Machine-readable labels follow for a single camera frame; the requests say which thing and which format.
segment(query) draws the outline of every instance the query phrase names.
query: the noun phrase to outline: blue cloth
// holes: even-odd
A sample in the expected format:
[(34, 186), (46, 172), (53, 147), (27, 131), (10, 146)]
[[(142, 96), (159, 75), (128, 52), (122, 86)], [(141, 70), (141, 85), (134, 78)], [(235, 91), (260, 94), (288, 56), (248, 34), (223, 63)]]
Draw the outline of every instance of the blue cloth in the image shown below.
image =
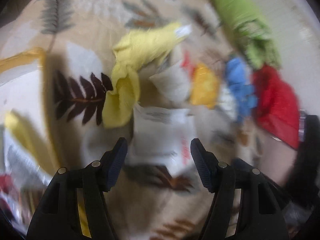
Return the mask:
[(225, 79), (229, 89), (236, 98), (238, 108), (238, 122), (251, 115), (251, 109), (257, 106), (257, 97), (254, 95), (254, 87), (246, 85), (245, 63), (235, 57), (226, 64)]

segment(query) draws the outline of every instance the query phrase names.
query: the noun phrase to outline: silver rivet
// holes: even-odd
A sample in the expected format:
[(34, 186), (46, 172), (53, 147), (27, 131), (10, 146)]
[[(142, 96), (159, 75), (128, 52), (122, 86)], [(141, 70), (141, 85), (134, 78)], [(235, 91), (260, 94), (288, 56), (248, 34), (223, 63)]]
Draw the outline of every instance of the silver rivet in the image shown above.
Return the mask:
[(259, 175), (260, 174), (260, 171), (256, 168), (252, 169), (252, 173), (253, 174), (256, 174), (256, 175)]
[(65, 167), (62, 167), (62, 168), (58, 169), (58, 173), (59, 173), (59, 174), (63, 174), (63, 173), (65, 173), (66, 171), (67, 171), (67, 169), (66, 169)]
[(220, 168), (226, 168), (228, 165), (225, 162), (218, 162)]
[(100, 162), (99, 161), (94, 161), (93, 163), (91, 163), (92, 167), (99, 167), (100, 166)]

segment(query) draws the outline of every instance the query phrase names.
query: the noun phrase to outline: red object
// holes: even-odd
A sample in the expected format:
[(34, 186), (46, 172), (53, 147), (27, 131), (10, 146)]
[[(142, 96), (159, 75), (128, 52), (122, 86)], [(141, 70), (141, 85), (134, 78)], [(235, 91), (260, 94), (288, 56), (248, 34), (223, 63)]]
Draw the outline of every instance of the red object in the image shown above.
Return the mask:
[(300, 114), (293, 89), (268, 65), (253, 74), (253, 84), (258, 97), (258, 125), (297, 149)]

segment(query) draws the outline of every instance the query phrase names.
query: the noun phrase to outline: green towel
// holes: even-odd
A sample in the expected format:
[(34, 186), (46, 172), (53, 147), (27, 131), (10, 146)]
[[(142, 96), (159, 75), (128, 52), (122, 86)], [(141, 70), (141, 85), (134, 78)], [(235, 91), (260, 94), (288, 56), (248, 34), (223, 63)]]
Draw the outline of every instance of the green towel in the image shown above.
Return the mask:
[(227, 34), (254, 69), (266, 63), (280, 68), (280, 56), (271, 30), (251, 0), (212, 0)]

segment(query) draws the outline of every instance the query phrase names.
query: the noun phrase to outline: red cloth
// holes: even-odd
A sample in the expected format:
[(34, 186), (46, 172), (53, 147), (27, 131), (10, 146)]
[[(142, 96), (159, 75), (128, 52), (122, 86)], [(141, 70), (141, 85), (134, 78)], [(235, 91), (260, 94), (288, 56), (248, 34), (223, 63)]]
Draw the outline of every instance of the red cloth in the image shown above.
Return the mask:
[(253, 84), (258, 97), (258, 125), (297, 149), (300, 114), (293, 89), (268, 65), (253, 74)]

